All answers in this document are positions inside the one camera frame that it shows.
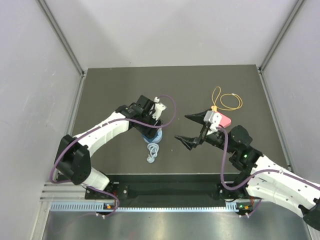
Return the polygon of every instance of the ruler strip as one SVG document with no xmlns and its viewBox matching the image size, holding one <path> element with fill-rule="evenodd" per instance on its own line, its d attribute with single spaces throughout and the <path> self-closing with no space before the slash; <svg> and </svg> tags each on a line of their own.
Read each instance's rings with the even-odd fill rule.
<svg viewBox="0 0 320 240">
<path fill-rule="evenodd" d="M 103 202 L 53 202 L 50 211 L 52 212 L 112 212 L 104 209 Z M 117 212 L 130 213 L 221 213 L 238 212 L 237 203 L 226 202 L 225 206 L 218 207 L 119 207 Z"/>
</svg>

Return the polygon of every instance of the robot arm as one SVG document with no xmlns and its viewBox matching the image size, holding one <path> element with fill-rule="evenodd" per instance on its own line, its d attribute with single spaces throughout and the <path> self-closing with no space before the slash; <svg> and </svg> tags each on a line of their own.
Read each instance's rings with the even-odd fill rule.
<svg viewBox="0 0 320 240">
<path fill-rule="evenodd" d="M 224 149 L 226 137 L 218 127 L 221 119 L 218 112 L 207 110 L 185 117 L 202 124 L 199 137 L 175 136 L 187 149 L 191 150 L 204 142 Z M 232 128 L 227 136 L 227 152 L 232 154 L 229 161 L 240 173 L 233 183 L 227 184 L 227 188 L 219 184 L 222 195 L 234 198 L 252 196 L 273 202 L 320 230 L 320 185 L 284 169 L 250 146 L 252 138 L 242 126 Z"/>
<path fill-rule="evenodd" d="M 56 160 L 70 143 L 77 138 L 80 139 L 64 154 L 56 168 L 75 185 L 82 184 L 103 191 L 110 180 L 102 172 L 91 167 L 92 155 L 115 136 L 131 128 L 136 128 L 148 139 L 154 138 L 158 131 L 157 128 L 143 126 L 134 121 L 152 126 L 161 126 L 163 122 L 160 120 L 160 116 L 166 106 L 159 101 L 157 97 L 152 101 L 141 95 L 137 102 L 132 103 L 130 106 L 120 106 L 107 119 L 88 131 L 74 137 L 70 135 L 64 136 L 61 139 Z"/>
</svg>

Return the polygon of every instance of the white panel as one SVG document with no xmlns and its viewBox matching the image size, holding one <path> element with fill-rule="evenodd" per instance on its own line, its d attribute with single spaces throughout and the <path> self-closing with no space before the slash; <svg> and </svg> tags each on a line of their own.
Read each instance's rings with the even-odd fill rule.
<svg viewBox="0 0 320 240">
<path fill-rule="evenodd" d="M 0 1 L 0 239 L 31 233 L 80 76 L 35 0 Z"/>
<path fill-rule="evenodd" d="M 47 0 L 82 68 L 261 64 L 296 0 Z"/>
<path fill-rule="evenodd" d="M 320 183 L 320 1 L 306 1 L 265 70 L 296 173 Z"/>
</svg>

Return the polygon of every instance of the coiled white cable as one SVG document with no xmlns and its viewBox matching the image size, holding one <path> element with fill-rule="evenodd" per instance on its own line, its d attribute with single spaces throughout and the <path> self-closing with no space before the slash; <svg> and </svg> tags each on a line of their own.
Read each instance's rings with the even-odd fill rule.
<svg viewBox="0 0 320 240">
<path fill-rule="evenodd" d="M 146 160 L 148 161 L 148 163 L 152 164 L 158 156 L 159 145 L 157 143 L 149 143 L 147 148 L 150 151 L 150 154 L 148 155 Z"/>
</svg>

